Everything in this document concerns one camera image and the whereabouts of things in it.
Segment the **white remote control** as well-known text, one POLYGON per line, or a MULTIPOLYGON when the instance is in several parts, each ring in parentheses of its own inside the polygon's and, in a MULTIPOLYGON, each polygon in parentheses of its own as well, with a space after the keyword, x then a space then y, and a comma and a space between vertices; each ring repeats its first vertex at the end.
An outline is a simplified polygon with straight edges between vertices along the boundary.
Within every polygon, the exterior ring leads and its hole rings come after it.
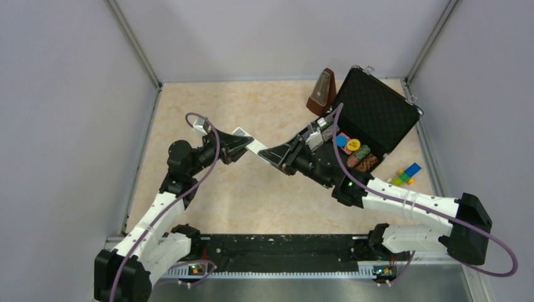
POLYGON ((243 155, 247 152, 254 154, 257 158, 261 159, 263 162, 269 164, 269 162, 259 156, 259 152, 267 149, 267 147, 255 139, 250 133, 245 131, 241 127, 237 127, 232 133, 232 136, 239 137, 237 139, 238 145, 237 150, 232 152, 231 159, 233 162, 237 162, 243 155))

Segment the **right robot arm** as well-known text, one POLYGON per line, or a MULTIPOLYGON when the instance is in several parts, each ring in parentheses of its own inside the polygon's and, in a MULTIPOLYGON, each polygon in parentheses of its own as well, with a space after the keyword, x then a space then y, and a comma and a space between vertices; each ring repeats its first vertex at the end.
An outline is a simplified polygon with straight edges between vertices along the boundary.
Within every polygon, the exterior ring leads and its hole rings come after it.
POLYGON ((486 261, 492 221, 480 199, 469 193, 447 198, 411 191, 346 165, 346 157, 327 142, 313 151, 299 135, 260 150, 258 155, 288 176, 296 172, 332 190, 345 206, 403 216, 427 228, 429 250, 443 249, 455 260, 481 266, 486 261))

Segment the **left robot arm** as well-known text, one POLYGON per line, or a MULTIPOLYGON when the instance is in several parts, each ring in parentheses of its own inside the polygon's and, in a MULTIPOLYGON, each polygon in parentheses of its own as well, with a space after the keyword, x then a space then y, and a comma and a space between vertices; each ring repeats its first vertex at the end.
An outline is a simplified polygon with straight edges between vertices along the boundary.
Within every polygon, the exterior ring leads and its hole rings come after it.
POLYGON ((181 259, 194 260, 202 252, 198 230, 187 225, 166 231, 193 201, 201 171, 211 173, 215 163, 240 159, 250 136, 231 135, 215 128, 205 132, 200 147, 177 140, 168 149, 168 171, 149 209, 112 249, 94 260, 96 301, 147 301, 152 289, 181 259))

